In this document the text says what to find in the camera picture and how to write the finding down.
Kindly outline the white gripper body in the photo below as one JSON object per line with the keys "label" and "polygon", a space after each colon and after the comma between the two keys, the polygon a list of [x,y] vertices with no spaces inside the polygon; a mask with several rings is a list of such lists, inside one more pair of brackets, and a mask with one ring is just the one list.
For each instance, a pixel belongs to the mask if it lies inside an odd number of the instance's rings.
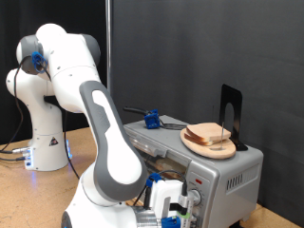
{"label": "white gripper body", "polygon": [[181,228],[181,188],[179,180],[153,182],[149,208],[161,228]]}

